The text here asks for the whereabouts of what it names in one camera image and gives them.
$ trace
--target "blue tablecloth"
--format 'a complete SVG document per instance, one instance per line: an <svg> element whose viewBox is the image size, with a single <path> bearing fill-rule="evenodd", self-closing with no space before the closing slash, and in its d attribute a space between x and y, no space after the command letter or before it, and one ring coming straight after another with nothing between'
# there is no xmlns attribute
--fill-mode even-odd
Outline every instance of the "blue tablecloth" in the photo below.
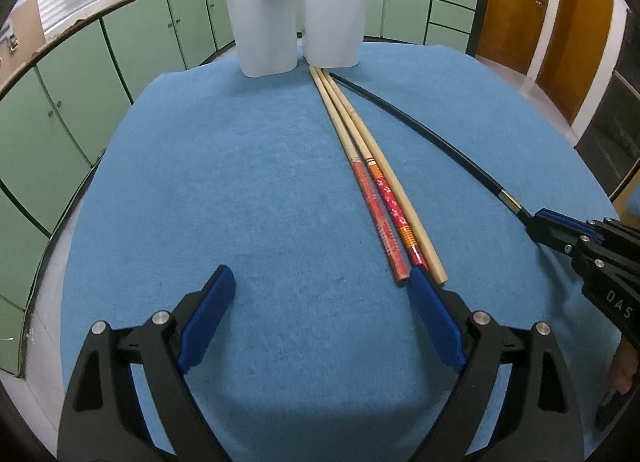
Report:
<svg viewBox="0 0 640 462"><path fill-rule="evenodd" d="M569 144L507 83L449 48L365 43L342 70L450 140L531 212L616 214ZM566 258L460 166L347 92L412 200L447 288L501 324L554 328L587 452L618 334ZM74 235L62 313L65 381L91 323L141 324L218 264L236 299L188 385L236 462L405 461L456 379L394 285L306 64L249 79L235 59L164 74L116 131ZM500 371L473 448L492 432ZM143 386L138 371L136 381ZM148 391L153 437L168 448Z"/></svg>

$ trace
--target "floor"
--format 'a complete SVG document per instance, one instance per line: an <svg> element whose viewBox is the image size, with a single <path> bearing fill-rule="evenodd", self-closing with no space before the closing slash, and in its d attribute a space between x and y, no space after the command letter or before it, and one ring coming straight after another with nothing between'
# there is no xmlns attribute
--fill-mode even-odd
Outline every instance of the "floor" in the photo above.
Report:
<svg viewBox="0 0 640 462"><path fill-rule="evenodd" d="M236 48L233 47L217 59L235 56ZM531 79L500 64L484 58L478 59L509 82L572 146L575 146L577 136L546 94ZM64 400L60 359L62 286L71 239L81 208L82 200L63 225L44 271L27 334L29 343L25 379L13 378L0 370L0 381L16 408L53 454L57 449L58 424Z"/></svg>

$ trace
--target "white cup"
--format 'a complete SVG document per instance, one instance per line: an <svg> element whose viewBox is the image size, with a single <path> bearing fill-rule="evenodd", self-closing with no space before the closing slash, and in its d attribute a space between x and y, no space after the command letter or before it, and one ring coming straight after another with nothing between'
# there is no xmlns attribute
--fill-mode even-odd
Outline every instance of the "white cup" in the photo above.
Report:
<svg viewBox="0 0 640 462"><path fill-rule="evenodd" d="M357 65L367 0L305 0L304 4L302 45L306 61L320 68Z"/></svg>
<svg viewBox="0 0 640 462"><path fill-rule="evenodd" d="M226 0L245 76L293 70L298 63L294 0Z"/></svg>

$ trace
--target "red chopstick handle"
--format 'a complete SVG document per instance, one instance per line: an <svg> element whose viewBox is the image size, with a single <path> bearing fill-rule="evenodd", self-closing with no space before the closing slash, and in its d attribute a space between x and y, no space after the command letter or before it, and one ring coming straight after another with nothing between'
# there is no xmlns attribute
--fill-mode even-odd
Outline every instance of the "red chopstick handle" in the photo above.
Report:
<svg viewBox="0 0 640 462"><path fill-rule="evenodd" d="M418 241L415 239L411 227L409 227L409 224L404 218L404 213L394 196L394 192L391 191L389 184L386 182L385 176L380 171L380 167L373 157L367 159L367 167L369 168L369 172L373 177L373 180L376 182L376 186L378 186L378 191L380 192L382 200L385 201L385 206L388 209L389 214L391 214L391 218L396 225L400 238L402 238L404 248L409 255L411 264L414 266L424 265L427 267L427 263L424 261L424 257L420 251L420 247L418 246Z"/></svg>
<svg viewBox="0 0 640 462"><path fill-rule="evenodd" d="M402 251L398 247L396 237L393 230L386 220L385 210L380 203L380 199L376 195L376 191L373 189L371 182L369 181L369 175L360 159L351 162L351 167L356 175L360 190L364 197L369 213L373 219L373 223L376 225L378 235L382 241L382 245L385 248L386 258L389 260L389 265L393 271L396 282L403 282L409 277L409 269L407 268Z"/></svg>

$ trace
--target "blue gripper pad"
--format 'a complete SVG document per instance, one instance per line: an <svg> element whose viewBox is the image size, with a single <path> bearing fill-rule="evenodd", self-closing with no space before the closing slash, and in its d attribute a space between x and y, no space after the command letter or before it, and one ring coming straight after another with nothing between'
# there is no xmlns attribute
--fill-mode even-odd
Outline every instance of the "blue gripper pad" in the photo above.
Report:
<svg viewBox="0 0 640 462"><path fill-rule="evenodd" d="M183 375L202 361L235 294L236 279L231 269L225 267L207 290L180 336L180 355L176 365Z"/></svg>
<svg viewBox="0 0 640 462"><path fill-rule="evenodd" d="M580 222L580 220L569 218L565 215L561 215L560 213L556 213L555 211L551 211L546 208L542 208L540 211L538 211L536 213L536 216L541 216L549 220L553 220L554 222L558 222L559 224L562 224L573 229L574 231L579 232L581 235L587 235L599 246L602 245L602 240L600 239L600 235L596 232L596 230L592 227L589 227L584 222Z"/></svg>
<svg viewBox="0 0 640 462"><path fill-rule="evenodd" d="M411 269L407 291L409 301L427 327L440 360L460 373L466 366L466 357L462 350L462 332L420 267Z"/></svg>

